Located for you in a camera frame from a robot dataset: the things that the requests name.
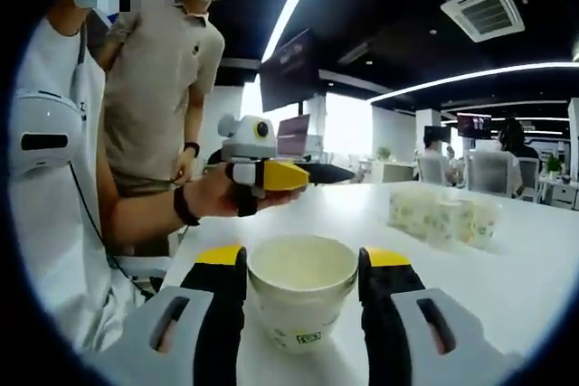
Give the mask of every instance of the hand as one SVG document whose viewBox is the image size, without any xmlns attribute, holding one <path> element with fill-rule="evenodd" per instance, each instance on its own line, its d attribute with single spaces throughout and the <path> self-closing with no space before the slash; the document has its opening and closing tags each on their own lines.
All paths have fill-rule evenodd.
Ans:
<svg viewBox="0 0 579 386">
<path fill-rule="evenodd" d="M 221 163 L 204 174 L 199 180 L 185 185 L 185 200 L 189 211 L 196 217 L 235 217 L 238 205 L 233 201 L 234 183 L 225 172 L 227 163 Z M 266 192 L 258 199 L 258 211 L 276 205 L 284 205 L 299 198 L 303 189 L 285 192 Z"/>
<path fill-rule="evenodd" d="M 192 148 L 187 148 L 179 155 L 173 172 L 173 183 L 184 185 L 191 179 L 194 161 L 195 151 Z"/>
</svg>

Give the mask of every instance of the air conditioning vent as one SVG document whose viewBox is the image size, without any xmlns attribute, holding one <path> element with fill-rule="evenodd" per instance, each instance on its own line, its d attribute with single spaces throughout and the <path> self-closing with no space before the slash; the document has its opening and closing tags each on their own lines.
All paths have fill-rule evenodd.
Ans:
<svg viewBox="0 0 579 386">
<path fill-rule="evenodd" d="M 513 0 L 450 0 L 441 10 L 474 42 L 525 30 Z"/>
</svg>

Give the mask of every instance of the wristwatch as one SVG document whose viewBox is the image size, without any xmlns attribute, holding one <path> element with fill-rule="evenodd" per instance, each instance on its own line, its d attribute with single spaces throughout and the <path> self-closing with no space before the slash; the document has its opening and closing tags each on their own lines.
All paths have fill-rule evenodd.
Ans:
<svg viewBox="0 0 579 386">
<path fill-rule="evenodd" d="M 199 226 L 199 218 L 189 211 L 187 200 L 185 199 L 184 186 L 174 190 L 173 209 L 179 216 L 179 219 L 187 226 Z"/>
<path fill-rule="evenodd" d="M 195 151 L 195 158 L 197 158 L 199 156 L 199 151 L 201 150 L 201 147 L 199 146 L 199 144 L 197 144 L 196 142 L 185 142 L 185 146 L 183 147 L 183 150 L 185 151 L 187 148 L 193 148 Z"/>
</svg>

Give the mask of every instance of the beige shirt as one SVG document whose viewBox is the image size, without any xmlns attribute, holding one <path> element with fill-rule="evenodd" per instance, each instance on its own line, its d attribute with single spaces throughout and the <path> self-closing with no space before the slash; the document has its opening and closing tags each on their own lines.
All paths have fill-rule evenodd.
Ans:
<svg viewBox="0 0 579 386">
<path fill-rule="evenodd" d="M 105 89 L 107 155 L 129 177 L 170 180 L 183 149 L 188 88 L 211 93 L 224 49 L 208 14 L 143 1 L 107 38 L 123 42 Z"/>
</svg>

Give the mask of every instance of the television screen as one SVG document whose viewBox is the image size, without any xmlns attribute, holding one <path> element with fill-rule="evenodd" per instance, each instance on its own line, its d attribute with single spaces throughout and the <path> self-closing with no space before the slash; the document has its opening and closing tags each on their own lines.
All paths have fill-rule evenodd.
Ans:
<svg viewBox="0 0 579 386">
<path fill-rule="evenodd" d="M 447 144 L 451 142 L 450 127 L 424 126 L 424 135 L 430 136 L 434 140 L 439 140 Z"/>
<path fill-rule="evenodd" d="M 278 154 L 303 156 L 308 142 L 309 115 L 286 119 L 278 128 Z"/>
<path fill-rule="evenodd" d="M 313 99 L 321 91 L 310 31 L 300 33 L 260 66 L 260 85 L 264 112 Z"/>
<path fill-rule="evenodd" d="M 490 120 L 491 117 L 457 115 L 459 121 L 459 136 L 468 139 L 491 139 Z"/>
</svg>

